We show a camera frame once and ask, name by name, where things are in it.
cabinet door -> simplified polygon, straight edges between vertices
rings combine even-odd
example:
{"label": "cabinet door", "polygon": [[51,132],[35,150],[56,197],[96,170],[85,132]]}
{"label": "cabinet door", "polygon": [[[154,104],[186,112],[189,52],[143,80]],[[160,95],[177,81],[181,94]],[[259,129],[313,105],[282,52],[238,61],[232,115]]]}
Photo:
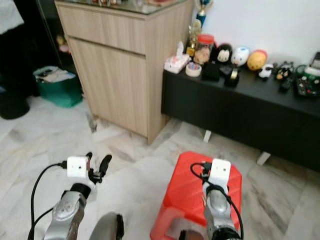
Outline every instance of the cabinet door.
{"label": "cabinet door", "polygon": [[92,113],[146,137],[145,57],[73,38],[68,42]]}

cabinet drawer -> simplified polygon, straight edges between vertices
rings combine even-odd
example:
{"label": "cabinet drawer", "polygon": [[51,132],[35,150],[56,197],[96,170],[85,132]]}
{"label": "cabinet drawer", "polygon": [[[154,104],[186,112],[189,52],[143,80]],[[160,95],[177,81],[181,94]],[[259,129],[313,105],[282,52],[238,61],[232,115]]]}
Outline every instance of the cabinet drawer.
{"label": "cabinet drawer", "polygon": [[92,113],[147,137],[146,59],[74,38],[69,44]]}
{"label": "cabinet drawer", "polygon": [[59,6],[68,36],[145,54],[145,22],[142,19]]}

marble floor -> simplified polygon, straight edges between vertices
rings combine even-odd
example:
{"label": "marble floor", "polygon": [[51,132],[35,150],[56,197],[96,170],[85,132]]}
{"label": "marble floor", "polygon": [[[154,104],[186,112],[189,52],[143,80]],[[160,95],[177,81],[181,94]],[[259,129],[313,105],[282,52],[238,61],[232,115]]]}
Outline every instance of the marble floor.
{"label": "marble floor", "polygon": [[[113,158],[103,183],[88,200],[79,240],[87,240],[98,219],[109,211],[123,215],[124,240],[150,239],[175,163],[186,151],[229,160],[243,174],[245,239],[320,239],[317,172],[273,156],[259,166],[257,149],[217,134],[205,143],[203,129],[176,119],[148,145],[145,138],[114,124],[98,120],[95,126],[85,101],[71,109],[39,97],[28,102],[31,109],[25,116],[0,119],[0,240],[27,239],[30,196],[41,170],[89,151],[92,167],[106,154]],[[66,175],[65,170],[52,168],[41,179],[35,195],[36,216],[71,186]],[[50,219],[48,214],[39,222],[35,239],[42,239]]]}

white cabinet leg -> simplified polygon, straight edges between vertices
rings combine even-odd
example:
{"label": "white cabinet leg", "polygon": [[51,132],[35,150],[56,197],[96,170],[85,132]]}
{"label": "white cabinet leg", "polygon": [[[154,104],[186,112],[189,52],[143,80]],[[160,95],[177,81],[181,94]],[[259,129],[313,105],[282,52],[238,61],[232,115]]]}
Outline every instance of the white cabinet leg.
{"label": "white cabinet leg", "polygon": [[209,142],[210,136],[211,136],[211,131],[206,130],[206,131],[205,131],[204,138],[203,138],[203,141],[204,141],[205,143]]}
{"label": "white cabinet leg", "polygon": [[258,160],[256,161],[256,164],[262,166],[270,156],[271,156],[270,153],[263,151],[259,156]]}

white cloth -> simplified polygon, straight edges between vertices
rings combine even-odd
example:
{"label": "white cloth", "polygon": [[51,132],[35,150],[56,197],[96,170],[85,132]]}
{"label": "white cloth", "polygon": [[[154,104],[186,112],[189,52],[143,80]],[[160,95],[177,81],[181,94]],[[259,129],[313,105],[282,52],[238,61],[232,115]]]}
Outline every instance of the white cloth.
{"label": "white cloth", "polygon": [[24,23],[13,0],[0,0],[0,35]]}

